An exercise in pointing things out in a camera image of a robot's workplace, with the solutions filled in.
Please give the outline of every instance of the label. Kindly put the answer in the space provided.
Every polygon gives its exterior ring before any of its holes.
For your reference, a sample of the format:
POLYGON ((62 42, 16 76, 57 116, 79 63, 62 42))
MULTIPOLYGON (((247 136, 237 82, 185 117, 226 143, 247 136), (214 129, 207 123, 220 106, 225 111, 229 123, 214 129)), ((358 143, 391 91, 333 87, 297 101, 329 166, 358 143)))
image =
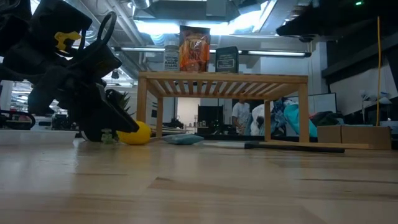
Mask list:
POLYGON ((235 66, 235 60, 219 60, 217 61, 217 68, 233 68, 235 66))
POLYGON ((180 70, 180 56, 178 52, 164 52, 164 70, 165 71, 179 71, 180 70))

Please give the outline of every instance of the person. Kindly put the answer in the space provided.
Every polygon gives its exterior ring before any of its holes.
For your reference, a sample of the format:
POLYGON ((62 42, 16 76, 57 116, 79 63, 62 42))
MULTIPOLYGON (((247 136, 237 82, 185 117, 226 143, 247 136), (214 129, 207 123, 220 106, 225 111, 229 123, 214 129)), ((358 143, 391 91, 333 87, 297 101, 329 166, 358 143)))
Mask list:
POLYGON ((248 125, 250 117, 250 105, 244 100, 239 100, 232 109, 232 122, 236 127, 236 132, 239 135, 244 134, 244 130, 248 125))

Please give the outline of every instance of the orange snack bag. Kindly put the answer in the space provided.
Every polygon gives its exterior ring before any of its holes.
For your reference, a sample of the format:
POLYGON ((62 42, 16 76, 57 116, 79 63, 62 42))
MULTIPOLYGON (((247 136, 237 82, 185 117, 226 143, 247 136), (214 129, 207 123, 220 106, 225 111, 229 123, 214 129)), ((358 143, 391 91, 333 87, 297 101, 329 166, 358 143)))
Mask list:
POLYGON ((180 71, 207 72, 210 29, 180 26, 180 71))

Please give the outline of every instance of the cardboard box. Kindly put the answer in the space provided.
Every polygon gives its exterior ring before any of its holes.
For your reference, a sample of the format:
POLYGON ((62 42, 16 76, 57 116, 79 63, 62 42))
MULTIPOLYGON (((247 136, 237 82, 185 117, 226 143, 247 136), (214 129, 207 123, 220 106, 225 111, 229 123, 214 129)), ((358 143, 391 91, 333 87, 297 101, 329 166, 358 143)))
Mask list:
POLYGON ((319 126, 318 142, 369 144, 374 149, 391 149, 390 127, 319 126))

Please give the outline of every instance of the plastic bottle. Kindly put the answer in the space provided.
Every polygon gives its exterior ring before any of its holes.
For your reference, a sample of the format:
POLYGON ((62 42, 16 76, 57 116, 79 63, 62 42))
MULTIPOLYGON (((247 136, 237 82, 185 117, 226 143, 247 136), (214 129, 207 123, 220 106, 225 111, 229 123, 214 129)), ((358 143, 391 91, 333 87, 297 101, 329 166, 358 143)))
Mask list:
POLYGON ((168 41, 165 43, 163 63, 165 71, 180 70, 180 51, 176 41, 168 41))

